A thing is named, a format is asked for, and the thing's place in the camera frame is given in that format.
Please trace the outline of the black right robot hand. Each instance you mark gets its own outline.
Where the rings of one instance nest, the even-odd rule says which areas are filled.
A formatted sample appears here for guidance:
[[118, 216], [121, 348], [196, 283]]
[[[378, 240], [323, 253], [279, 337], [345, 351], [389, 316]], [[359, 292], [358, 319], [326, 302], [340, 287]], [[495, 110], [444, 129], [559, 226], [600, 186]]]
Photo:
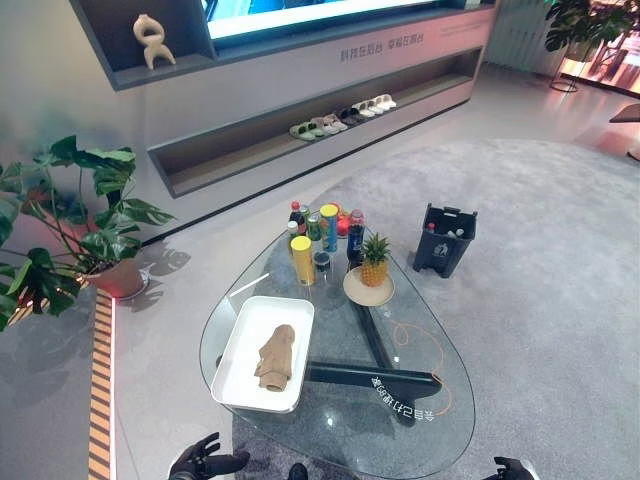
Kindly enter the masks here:
[[539, 480], [533, 464], [526, 459], [495, 457], [497, 479], [499, 480]]

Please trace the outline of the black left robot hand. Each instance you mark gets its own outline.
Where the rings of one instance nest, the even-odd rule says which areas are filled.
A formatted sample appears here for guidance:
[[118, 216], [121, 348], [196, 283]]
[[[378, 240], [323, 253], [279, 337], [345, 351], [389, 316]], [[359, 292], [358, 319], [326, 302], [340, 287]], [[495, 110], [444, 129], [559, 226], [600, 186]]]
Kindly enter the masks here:
[[242, 470], [250, 454], [214, 455], [220, 449], [219, 433], [214, 432], [186, 448], [170, 468], [170, 479], [211, 479]]

